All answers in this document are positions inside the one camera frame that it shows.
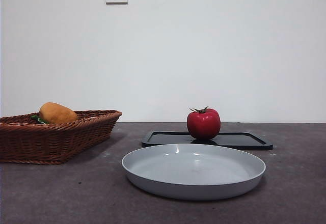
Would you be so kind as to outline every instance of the tomato stem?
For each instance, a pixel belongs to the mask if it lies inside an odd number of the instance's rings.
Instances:
[[[208,106],[206,106],[205,108],[203,109],[196,109],[196,108],[189,108],[191,111],[193,112],[197,112],[197,113],[200,113],[200,114],[203,114],[203,113],[206,113],[206,110],[207,110]]]

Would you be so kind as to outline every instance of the mango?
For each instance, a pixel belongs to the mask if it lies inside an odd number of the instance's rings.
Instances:
[[[40,118],[51,124],[62,124],[73,122],[78,119],[78,116],[73,110],[63,105],[48,102],[41,106]]]

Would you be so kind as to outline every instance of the plate rim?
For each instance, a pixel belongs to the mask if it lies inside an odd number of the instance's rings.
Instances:
[[[250,177],[250,178],[247,178],[245,180],[242,180],[242,181],[234,181],[234,182],[230,182],[230,183],[223,183],[223,184],[185,184],[185,183],[174,183],[174,182],[167,182],[167,181],[159,181],[159,180],[154,180],[154,179],[150,179],[150,178],[146,178],[146,177],[142,177],[142,176],[139,176],[135,173],[133,173],[132,171],[130,171],[125,165],[124,165],[124,160],[126,157],[128,157],[128,155],[130,155],[131,153],[134,153],[135,151],[138,151],[138,150],[146,150],[146,149],[150,149],[150,148],[153,148],[153,147],[167,147],[167,146],[170,146],[170,145],[181,145],[181,146],[185,146],[185,145],[188,145],[190,147],[218,147],[218,148],[223,148],[224,150],[235,150],[235,151],[240,151],[242,153],[245,153],[245,154],[248,154],[250,156],[253,156],[254,158],[258,159],[262,164],[263,164],[263,170],[256,174],[255,176],[253,177]],[[129,153],[127,153],[121,160],[121,164],[123,166],[123,168],[125,169],[125,171],[127,171],[128,173],[134,175],[134,176],[137,176],[139,178],[142,178],[142,179],[145,179],[145,180],[148,180],[148,181],[153,181],[153,182],[159,182],[159,183],[164,183],[164,184],[173,184],[173,185],[183,185],[183,186],[225,186],[225,185],[231,185],[231,184],[239,184],[239,183],[245,183],[245,182],[248,182],[248,181],[251,181],[251,180],[254,180],[254,179],[257,179],[259,178],[260,176],[262,176],[265,171],[266,171],[266,164],[265,162],[259,158],[258,156],[256,155],[253,155],[251,153],[248,153],[246,151],[243,151],[243,150],[239,150],[239,149],[232,149],[232,148],[227,148],[227,147],[223,147],[223,146],[216,146],[216,145],[204,145],[204,144],[163,144],[163,145],[155,145],[155,146],[151,146],[151,147],[145,147],[145,148],[140,148],[140,149],[136,149],[136,150],[133,150]]]

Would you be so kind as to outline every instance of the gray plate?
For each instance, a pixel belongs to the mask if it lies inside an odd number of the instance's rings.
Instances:
[[[212,145],[168,144],[138,149],[122,159],[128,179],[164,197],[218,200],[252,190],[265,163],[244,151]]]

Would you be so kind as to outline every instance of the red tomato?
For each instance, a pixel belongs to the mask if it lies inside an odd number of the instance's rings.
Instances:
[[[212,108],[192,109],[187,118],[190,135],[196,139],[209,140],[217,136],[221,129],[219,113]]]

